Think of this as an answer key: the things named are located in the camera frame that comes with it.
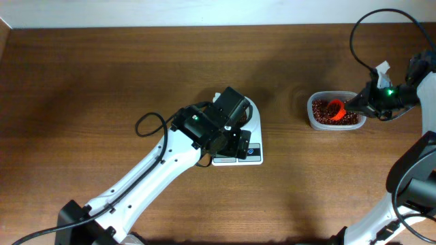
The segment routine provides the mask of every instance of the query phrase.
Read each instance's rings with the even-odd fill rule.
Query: coffee beans
[[[327,107],[328,101],[317,99],[312,102],[313,117],[319,123],[325,125],[355,125],[359,123],[358,115],[354,112],[347,112],[341,120],[330,120],[341,109],[339,105]]]

